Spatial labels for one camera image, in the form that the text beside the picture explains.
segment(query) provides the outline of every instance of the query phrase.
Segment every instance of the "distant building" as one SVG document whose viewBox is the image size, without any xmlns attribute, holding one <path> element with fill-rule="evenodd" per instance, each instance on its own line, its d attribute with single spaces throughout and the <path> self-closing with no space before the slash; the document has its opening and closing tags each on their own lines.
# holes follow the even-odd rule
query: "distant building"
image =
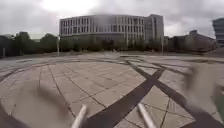
<svg viewBox="0 0 224 128">
<path fill-rule="evenodd" d="M 216 40 L 220 44 L 224 44 L 224 18 L 213 20 Z"/>
<path fill-rule="evenodd" d="M 170 38 L 168 51 L 207 52 L 215 49 L 215 44 L 215 39 L 201 35 L 197 30 L 193 30 L 188 35 Z"/>
<path fill-rule="evenodd" d="M 185 39 L 186 48 L 190 51 L 206 52 L 214 49 L 216 40 L 201 34 L 197 30 L 189 32 Z"/>
<path fill-rule="evenodd" d="M 66 40 L 135 42 L 163 40 L 163 17 L 130 15 L 92 15 L 60 19 L 60 37 Z"/>
</svg>

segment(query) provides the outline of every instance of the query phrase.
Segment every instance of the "tree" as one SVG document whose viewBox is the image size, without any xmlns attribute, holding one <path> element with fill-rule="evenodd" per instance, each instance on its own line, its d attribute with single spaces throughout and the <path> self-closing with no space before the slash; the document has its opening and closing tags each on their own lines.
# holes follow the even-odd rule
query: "tree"
<svg viewBox="0 0 224 128">
<path fill-rule="evenodd" d="M 40 39 L 40 48 L 42 52 L 56 52 L 57 51 L 57 37 L 47 33 Z"/>
<path fill-rule="evenodd" d="M 20 54 L 28 53 L 28 47 L 30 46 L 31 39 L 28 32 L 19 32 L 15 37 L 15 46 L 17 46 Z"/>
<path fill-rule="evenodd" d="M 60 50 L 62 51 L 62 52 L 68 52 L 68 51 L 70 51 L 70 44 L 69 44 L 69 42 L 67 41 L 67 40 L 60 40 Z"/>
</svg>

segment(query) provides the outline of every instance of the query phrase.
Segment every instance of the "paved plaza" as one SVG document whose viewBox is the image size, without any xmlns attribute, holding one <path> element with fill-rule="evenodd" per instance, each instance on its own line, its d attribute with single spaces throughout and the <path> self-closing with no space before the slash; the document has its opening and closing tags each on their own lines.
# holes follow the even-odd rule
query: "paved plaza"
<svg viewBox="0 0 224 128">
<path fill-rule="evenodd" d="M 70 128 L 83 104 L 84 128 L 145 128 L 138 103 L 158 128 L 223 127 L 221 98 L 187 105 L 184 78 L 194 64 L 210 65 L 223 98 L 224 59 L 91 53 L 1 60 L 1 105 L 31 128 Z"/>
</svg>

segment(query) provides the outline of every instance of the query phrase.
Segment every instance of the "sky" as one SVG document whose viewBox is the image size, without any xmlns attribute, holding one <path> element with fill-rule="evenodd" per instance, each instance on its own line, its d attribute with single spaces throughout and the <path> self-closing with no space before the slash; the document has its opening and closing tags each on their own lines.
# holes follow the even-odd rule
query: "sky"
<svg viewBox="0 0 224 128">
<path fill-rule="evenodd" d="M 91 14 L 164 16 L 165 36 L 191 30 L 214 37 L 212 20 L 224 17 L 224 0 L 0 0 L 0 34 L 57 35 L 59 19 Z"/>
</svg>

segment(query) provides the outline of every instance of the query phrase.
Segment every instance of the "paving stone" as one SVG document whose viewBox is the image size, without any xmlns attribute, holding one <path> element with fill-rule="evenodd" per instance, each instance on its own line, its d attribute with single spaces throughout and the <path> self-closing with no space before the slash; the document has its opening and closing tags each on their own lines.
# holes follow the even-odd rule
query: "paving stone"
<svg viewBox="0 0 224 128">
<path fill-rule="evenodd" d="M 149 115 L 153 118 L 155 124 L 157 126 L 160 126 L 163 120 L 163 117 L 165 115 L 165 111 L 161 111 L 159 109 L 155 109 L 149 106 L 145 106 L 147 112 Z M 128 121 L 133 122 L 134 124 L 145 128 L 144 126 L 144 120 L 140 118 L 139 113 L 137 112 L 137 108 L 134 108 L 127 116 L 126 118 Z"/>
<path fill-rule="evenodd" d="M 24 86 L 24 82 L 25 81 L 15 81 L 15 83 L 10 86 L 9 91 L 22 89 L 22 87 Z"/>
<path fill-rule="evenodd" d="M 76 89 L 76 90 L 69 91 L 67 93 L 63 93 L 63 95 L 64 95 L 66 101 L 68 101 L 70 104 L 73 102 L 82 100 L 89 96 L 88 94 L 83 92 L 81 89 Z"/>
<path fill-rule="evenodd" d="M 121 82 L 124 82 L 125 80 L 127 80 L 127 78 L 126 78 L 126 77 L 122 77 L 122 75 L 113 77 L 113 78 L 111 78 L 111 79 L 112 79 L 113 81 L 118 82 L 118 83 L 121 83 Z"/>
<path fill-rule="evenodd" d="M 169 97 L 159 90 L 156 86 L 153 86 L 148 94 L 142 99 L 142 103 L 149 106 L 153 106 L 162 110 L 166 110 Z"/>
<path fill-rule="evenodd" d="M 104 109 L 102 105 L 98 104 L 95 100 L 89 97 L 76 103 L 71 103 L 72 111 L 77 115 L 81 110 L 82 105 L 86 105 L 88 107 L 87 117 L 91 117 Z"/>
<path fill-rule="evenodd" d="M 179 104 L 177 104 L 172 99 L 170 99 L 170 101 L 169 101 L 167 111 L 193 119 L 193 117 L 188 112 L 186 112 Z"/>
<path fill-rule="evenodd" d="M 131 87 L 138 87 L 144 82 L 144 80 L 137 79 L 135 77 L 132 77 L 132 79 L 127 79 L 126 81 L 122 82 L 121 84 L 131 86 Z"/>
<path fill-rule="evenodd" d="M 13 116 L 32 128 L 53 126 L 66 128 L 71 126 L 73 119 L 65 109 L 67 108 L 59 109 L 55 104 L 38 98 L 37 86 L 26 85 L 18 99 Z"/>
<path fill-rule="evenodd" d="M 79 86 L 82 90 L 84 90 L 89 95 L 94 95 L 98 92 L 105 90 L 104 87 L 99 86 L 88 79 L 75 80 L 74 82 L 77 86 Z"/>
<path fill-rule="evenodd" d="M 162 128 L 180 128 L 192 122 L 194 122 L 193 119 L 166 113 Z"/>
<path fill-rule="evenodd" d="M 53 79 L 42 79 L 40 80 L 40 85 L 44 87 L 56 88 L 56 84 L 54 83 Z"/>
<path fill-rule="evenodd" d="M 139 126 L 136 126 L 126 120 L 122 120 L 114 128 L 139 128 Z"/>
<path fill-rule="evenodd" d="M 1 104 L 9 115 L 12 114 L 20 91 L 19 89 L 8 91 L 1 99 Z"/>
<path fill-rule="evenodd" d="M 144 72 L 148 73 L 149 75 L 153 75 L 157 69 L 153 69 L 153 68 L 140 68 L 142 69 Z"/>
<path fill-rule="evenodd" d="M 121 97 L 118 96 L 115 92 L 113 92 L 111 89 L 105 90 L 101 93 L 98 93 L 97 95 L 93 96 L 98 102 L 105 106 L 110 106 L 116 101 L 118 101 Z"/>
<path fill-rule="evenodd" d="M 133 89 L 134 89 L 134 87 L 126 86 L 126 85 L 122 85 L 122 84 L 119 84 L 119 85 L 111 88 L 112 91 L 114 91 L 116 94 L 118 94 L 120 96 L 127 95 Z"/>
<path fill-rule="evenodd" d="M 95 77 L 94 79 L 91 78 L 91 80 L 93 80 L 94 82 L 98 83 L 99 85 L 105 87 L 105 88 L 111 88 L 115 85 L 117 85 L 118 83 L 113 81 L 113 80 L 109 80 L 109 79 L 105 79 L 105 78 L 100 78 L 100 77 Z"/>
</svg>

